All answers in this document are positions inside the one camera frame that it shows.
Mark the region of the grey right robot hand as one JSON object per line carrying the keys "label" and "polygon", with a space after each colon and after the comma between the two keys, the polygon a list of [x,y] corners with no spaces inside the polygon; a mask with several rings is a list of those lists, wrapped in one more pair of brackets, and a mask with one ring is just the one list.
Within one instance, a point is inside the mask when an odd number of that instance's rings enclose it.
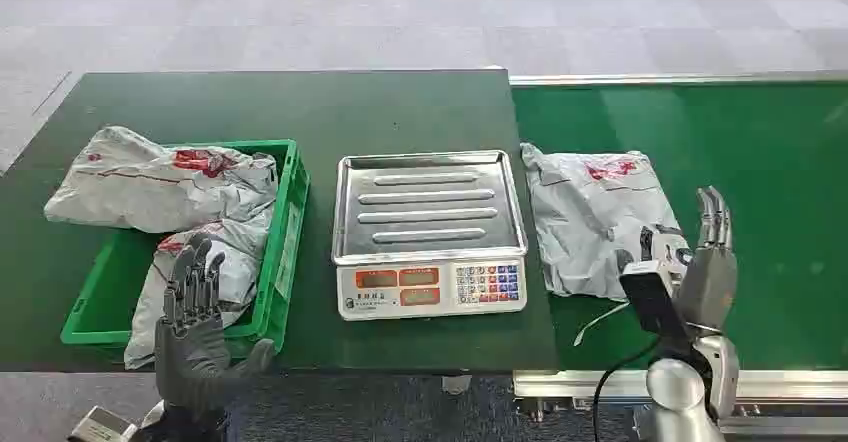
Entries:
{"label": "grey right robot hand", "polygon": [[732,307],[738,282],[731,211],[713,186],[699,188],[697,197],[701,212],[698,243],[675,306],[693,331],[717,334]]}

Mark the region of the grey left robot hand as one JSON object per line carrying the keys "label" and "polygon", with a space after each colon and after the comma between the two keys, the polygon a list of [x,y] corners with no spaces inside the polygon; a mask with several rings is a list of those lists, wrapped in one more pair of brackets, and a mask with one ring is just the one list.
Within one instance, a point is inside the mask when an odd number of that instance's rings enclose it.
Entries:
{"label": "grey left robot hand", "polygon": [[211,261],[211,237],[190,237],[179,252],[163,292],[163,315],[155,329],[157,390],[167,409],[193,419],[220,412],[261,374],[276,354],[274,341],[257,341],[248,356],[232,363],[220,308],[220,267]]}

